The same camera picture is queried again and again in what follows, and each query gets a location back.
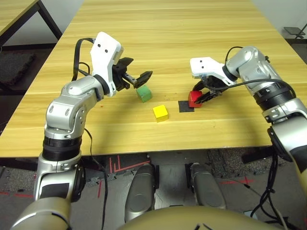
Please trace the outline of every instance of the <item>gray carpet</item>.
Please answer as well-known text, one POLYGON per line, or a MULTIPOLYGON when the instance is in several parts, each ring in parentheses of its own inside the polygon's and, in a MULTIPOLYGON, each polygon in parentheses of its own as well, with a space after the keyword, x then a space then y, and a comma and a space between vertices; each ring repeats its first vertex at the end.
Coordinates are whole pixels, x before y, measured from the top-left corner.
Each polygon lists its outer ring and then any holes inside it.
POLYGON ((0 82, 14 85, 29 69, 35 59, 35 54, 1 54, 0 82))

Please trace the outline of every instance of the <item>table leg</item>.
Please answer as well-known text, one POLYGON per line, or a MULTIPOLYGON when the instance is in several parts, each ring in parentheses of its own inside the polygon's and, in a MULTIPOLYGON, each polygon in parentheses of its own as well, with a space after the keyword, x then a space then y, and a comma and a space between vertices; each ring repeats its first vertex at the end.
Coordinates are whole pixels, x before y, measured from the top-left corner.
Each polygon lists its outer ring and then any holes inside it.
POLYGON ((41 0, 37 2, 37 5, 39 6, 38 13, 43 18, 47 26, 50 28, 54 36, 59 40, 62 36, 61 30, 58 28, 57 24, 54 22, 41 0))

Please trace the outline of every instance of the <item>green cube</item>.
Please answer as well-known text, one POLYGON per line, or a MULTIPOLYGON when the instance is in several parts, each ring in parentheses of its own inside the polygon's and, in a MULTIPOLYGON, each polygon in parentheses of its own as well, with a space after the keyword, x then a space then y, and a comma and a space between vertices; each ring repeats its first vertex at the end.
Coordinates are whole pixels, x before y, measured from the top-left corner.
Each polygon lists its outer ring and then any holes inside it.
POLYGON ((148 89, 146 85, 143 85, 136 89, 136 93, 138 97, 142 100, 142 102, 146 102, 153 97, 152 92, 150 91, 150 89, 148 89))

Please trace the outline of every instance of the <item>yellow cube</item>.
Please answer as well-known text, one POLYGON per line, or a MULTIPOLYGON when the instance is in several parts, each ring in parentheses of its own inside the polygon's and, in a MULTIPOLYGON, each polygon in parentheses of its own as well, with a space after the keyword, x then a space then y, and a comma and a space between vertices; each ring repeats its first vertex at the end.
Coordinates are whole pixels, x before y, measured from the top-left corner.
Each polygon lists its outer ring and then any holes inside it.
POLYGON ((168 113, 165 105, 159 105, 153 108, 153 112, 157 122, 166 121, 168 119, 168 113))

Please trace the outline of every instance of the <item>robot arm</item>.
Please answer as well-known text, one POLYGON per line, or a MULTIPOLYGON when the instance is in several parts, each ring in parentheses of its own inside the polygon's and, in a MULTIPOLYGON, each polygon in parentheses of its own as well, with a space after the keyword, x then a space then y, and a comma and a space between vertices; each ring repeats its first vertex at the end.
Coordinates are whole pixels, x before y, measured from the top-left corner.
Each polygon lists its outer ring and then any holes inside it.
POLYGON ((69 229, 71 202, 77 201, 85 185, 80 163, 82 134, 87 113, 105 95, 138 88, 152 72, 138 79, 127 71, 133 59, 119 59, 123 47, 111 36, 100 32, 91 50, 92 75, 66 84, 46 113, 43 151, 38 158, 33 202, 21 214, 12 230, 69 229))
POLYGON ((208 88, 209 92, 197 99, 202 103, 235 86, 237 78, 262 109, 271 127, 268 134, 280 157, 295 162, 301 185, 307 194, 307 109, 289 84, 282 81, 256 47, 246 46, 226 64, 210 57, 192 58, 191 70, 201 81, 193 90, 208 88))

